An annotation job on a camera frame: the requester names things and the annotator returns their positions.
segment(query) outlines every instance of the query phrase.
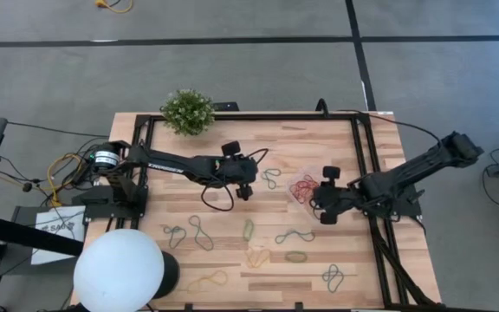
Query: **green leaves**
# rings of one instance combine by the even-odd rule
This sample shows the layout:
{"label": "green leaves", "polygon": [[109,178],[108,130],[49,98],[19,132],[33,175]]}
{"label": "green leaves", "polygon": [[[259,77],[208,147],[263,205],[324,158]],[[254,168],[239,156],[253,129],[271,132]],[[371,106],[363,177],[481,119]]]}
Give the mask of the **green leaves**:
{"label": "green leaves", "polygon": [[192,89],[169,94],[161,113],[166,119],[165,125],[175,134],[198,135],[215,121],[211,98]]}

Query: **rubber band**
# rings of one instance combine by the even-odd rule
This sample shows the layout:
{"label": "rubber band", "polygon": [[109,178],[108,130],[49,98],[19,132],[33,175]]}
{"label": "rubber band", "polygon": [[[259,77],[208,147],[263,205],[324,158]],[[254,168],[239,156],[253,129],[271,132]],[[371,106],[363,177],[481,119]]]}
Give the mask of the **rubber band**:
{"label": "rubber band", "polygon": [[243,240],[249,242],[253,237],[253,230],[255,229],[255,225],[251,219],[247,219],[245,225],[243,226],[242,237]]}
{"label": "rubber band", "polygon": [[275,243],[277,243],[277,244],[284,243],[286,238],[288,238],[288,236],[290,236],[292,234],[297,234],[301,239],[303,239],[306,242],[312,242],[315,240],[315,233],[313,233],[312,231],[310,231],[309,233],[301,233],[301,232],[296,231],[296,230],[289,230],[286,232],[286,234],[281,234],[281,235],[275,237]]}
{"label": "rubber band", "polygon": [[303,180],[299,180],[289,187],[290,193],[300,204],[308,202],[313,197],[313,190],[319,186],[310,175],[303,176]]}
{"label": "rubber band", "polygon": [[[261,261],[259,261],[259,259],[261,258],[261,255],[265,252],[267,252],[267,256],[264,257]],[[248,258],[248,261],[246,262],[246,264],[248,264],[248,268],[250,268],[250,269],[260,268],[265,263],[265,261],[270,260],[270,250],[268,250],[268,249],[260,250],[259,253],[257,253],[257,251],[253,250],[253,248],[249,247],[249,249],[245,251],[245,254],[246,254],[246,257]],[[256,257],[256,260],[253,261],[252,257],[255,254],[257,254],[257,257]]]}
{"label": "rubber band", "polygon": [[289,251],[284,254],[284,259],[291,263],[304,263],[308,260],[308,254],[303,251]]}
{"label": "rubber band", "polygon": [[[174,234],[175,233],[178,233],[180,231],[183,231],[184,232],[184,235],[177,241],[176,244],[172,245],[172,239],[174,238]],[[169,248],[171,249],[175,249],[178,247],[178,245],[180,244],[180,242],[182,242],[182,240],[184,240],[186,238],[186,230],[180,226],[175,226],[173,227],[172,229],[167,225],[165,226],[165,228],[163,228],[163,232],[165,234],[171,234],[171,237],[169,238]]]}
{"label": "rubber band", "polygon": [[[194,224],[191,221],[193,218],[195,218],[198,221],[197,224]],[[199,216],[197,216],[197,215],[193,215],[193,216],[191,216],[188,219],[188,223],[191,226],[194,226],[194,227],[196,227],[198,229],[198,231],[196,232],[196,236],[194,237],[194,240],[196,241],[196,244],[198,244],[201,248],[203,248],[206,251],[213,250],[215,248],[215,244],[213,243],[213,240],[211,239],[211,237],[209,235],[207,235],[207,233],[205,233],[204,230],[201,228],[201,218]],[[202,233],[203,235],[205,235],[207,237],[207,239],[209,239],[209,241],[211,242],[211,247],[210,248],[205,248],[205,246],[198,241],[198,235],[199,235],[199,233]]]}
{"label": "rubber band", "polygon": [[261,173],[261,179],[264,179],[267,181],[267,187],[270,190],[274,190],[276,188],[276,181],[274,181],[271,176],[273,177],[280,177],[281,176],[281,170],[280,169],[265,169],[263,173]]}
{"label": "rubber band", "polygon": [[[218,274],[222,274],[224,276],[224,282],[217,280]],[[186,291],[188,293],[191,293],[191,294],[200,292],[201,291],[201,282],[203,282],[203,281],[211,282],[211,283],[214,283],[214,284],[219,285],[219,286],[224,286],[224,285],[226,285],[226,283],[229,282],[229,275],[226,274],[226,272],[223,270],[218,270],[209,276],[201,276],[197,280],[189,283],[188,287],[186,287]],[[198,286],[197,289],[193,289],[192,285],[197,285]]]}
{"label": "rubber band", "polygon": [[[342,277],[340,279],[340,281],[336,284],[336,287],[334,287],[334,289],[332,288],[332,282],[333,280],[340,274],[340,276]],[[328,271],[326,271],[325,273],[322,274],[322,280],[327,282],[327,288],[328,288],[328,291],[333,294],[336,292],[336,290],[338,290],[338,287],[340,286],[340,284],[342,284],[342,282],[344,281],[344,273],[342,273],[342,271],[340,269],[338,269],[338,265],[336,264],[330,264],[330,266],[328,267]]]}

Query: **black metal frame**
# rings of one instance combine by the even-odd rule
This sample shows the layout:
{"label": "black metal frame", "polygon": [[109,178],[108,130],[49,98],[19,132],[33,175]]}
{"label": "black metal frame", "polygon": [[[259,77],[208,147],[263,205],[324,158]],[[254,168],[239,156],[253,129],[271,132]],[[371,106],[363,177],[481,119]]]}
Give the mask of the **black metal frame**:
{"label": "black metal frame", "polygon": [[[371,157],[372,169],[374,172],[380,171],[379,164],[379,156],[377,154],[377,149],[374,142],[373,137],[373,129],[371,126],[371,119],[368,114],[360,114],[360,113],[330,113],[328,111],[327,103],[320,99],[317,103],[315,111],[318,113],[309,113],[309,114],[254,114],[254,113],[240,113],[240,114],[216,114],[215,120],[347,120],[351,123],[352,133],[353,133],[353,141],[355,144],[355,151],[357,157],[358,167],[360,169],[360,174],[365,175],[368,173],[366,158],[363,151],[363,146],[360,138],[360,124],[365,129],[366,134],[366,142],[368,145],[368,151]],[[142,127],[147,125],[146,136],[144,138],[144,142],[147,146],[152,147],[152,139],[153,133],[155,131],[155,122],[164,121],[165,118],[162,115],[138,115],[135,121],[134,128],[134,136],[133,136],[133,144],[138,143],[140,141],[140,134]],[[147,170],[143,168],[139,173],[138,183],[141,184],[147,179]],[[389,309],[390,307],[394,307],[392,303],[392,298],[390,296],[390,286],[388,284],[388,278],[386,275],[386,266],[383,258],[383,251],[379,247],[379,242],[376,241],[378,239],[384,242],[382,236],[380,236],[379,225],[377,222],[377,218],[368,217],[369,226],[371,230],[371,237],[373,243],[373,250],[375,261],[378,268],[379,273],[379,286],[382,293],[382,300],[385,306],[385,309]],[[132,228],[138,228],[138,220],[133,220],[133,224],[135,226],[131,226]],[[386,237],[387,237],[387,248],[389,252],[393,255],[393,259],[397,263],[399,263],[399,253],[398,246],[396,244],[396,237],[394,235],[394,229],[392,226],[392,222],[385,221],[384,222]],[[407,298],[407,291],[405,284],[402,281],[400,274],[396,274],[396,284],[398,286],[399,293],[399,304],[401,307],[407,307],[409,304],[409,300]],[[303,311],[303,307],[301,302],[295,302],[301,306],[301,310]],[[347,311],[348,309],[336,309],[336,311]],[[280,311],[274,309],[266,309],[266,311]]]}

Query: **concrete floor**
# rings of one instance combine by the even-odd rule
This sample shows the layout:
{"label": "concrete floor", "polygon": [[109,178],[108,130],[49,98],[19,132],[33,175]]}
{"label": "concrete floor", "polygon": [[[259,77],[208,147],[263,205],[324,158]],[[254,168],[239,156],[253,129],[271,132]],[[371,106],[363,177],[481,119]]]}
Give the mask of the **concrete floor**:
{"label": "concrete floor", "polygon": [[[350,36],[342,0],[134,0],[115,15],[84,0],[0,0],[0,42],[220,36]],[[499,1],[355,1],[362,36],[499,35]],[[444,136],[499,147],[499,42],[364,43],[378,110]],[[113,114],[156,111],[176,88],[242,110],[366,109],[353,44],[241,44],[0,48],[0,116],[70,131],[108,133]],[[433,141],[401,127],[406,155]],[[85,141],[9,126],[1,154],[29,176]],[[499,208],[485,198],[489,163],[444,170],[419,186],[437,281],[446,304],[499,310]],[[489,188],[499,198],[499,179]],[[35,193],[0,183],[0,218]],[[0,305],[58,309],[70,274],[7,276]]]}

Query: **white label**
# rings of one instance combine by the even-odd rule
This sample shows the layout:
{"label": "white label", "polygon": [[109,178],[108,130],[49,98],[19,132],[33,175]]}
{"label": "white label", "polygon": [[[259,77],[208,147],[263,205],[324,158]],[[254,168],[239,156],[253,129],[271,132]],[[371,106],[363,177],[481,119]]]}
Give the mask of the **white label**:
{"label": "white label", "polygon": [[161,165],[155,165],[155,164],[147,164],[148,167],[153,168],[153,169],[158,169],[158,170],[164,170],[168,172],[175,172],[175,173],[182,173],[184,170],[182,169],[177,169],[177,168],[172,168],[169,166],[161,166]]}
{"label": "white label", "polygon": [[116,153],[110,153],[110,152],[105,152],[105,151],[99,151],[99,152],[95,152],[95,157],[107,157],[107,158],[110,158],[110,159],[115,159],[115,160],[119,160],[119,155],[117,155]]}
{"label": "white label", "polygon": [[95,163],[106,163],[106,164],[111,164],[113,166],[117,166],[117,160],[115,159],[109,159],[107,157],[98,157],[95,159]]}

